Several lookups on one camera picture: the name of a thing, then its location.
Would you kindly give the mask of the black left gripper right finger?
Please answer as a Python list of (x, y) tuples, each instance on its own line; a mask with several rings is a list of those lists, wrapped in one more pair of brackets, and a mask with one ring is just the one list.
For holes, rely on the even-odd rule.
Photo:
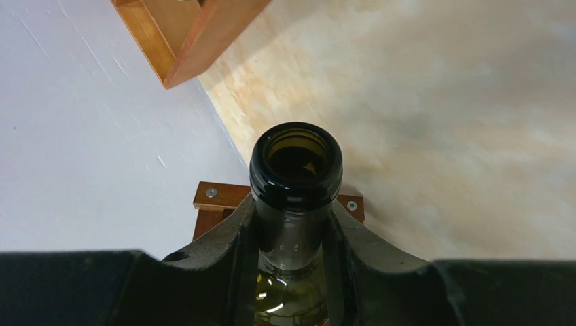
[(575, 324), (572, 261), (425, 261), (339, 203), (322, 247), (331, 325)]

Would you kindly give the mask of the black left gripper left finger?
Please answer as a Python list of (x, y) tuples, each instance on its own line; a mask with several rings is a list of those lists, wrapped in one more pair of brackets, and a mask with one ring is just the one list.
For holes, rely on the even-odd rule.
[(251, 325), (258, 248), (247, 196), (157, 260), (142, 251), (1, 254), (2, 325)]

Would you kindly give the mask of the green bottle rack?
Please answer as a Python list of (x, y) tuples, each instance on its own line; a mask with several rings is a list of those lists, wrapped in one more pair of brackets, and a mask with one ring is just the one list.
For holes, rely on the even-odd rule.
[(321, 242), (342, 184), (342, 152), (306, 122), (272, 127), (249, 165), (257, 243), (256, 325), (324, 325), (328, 320)]

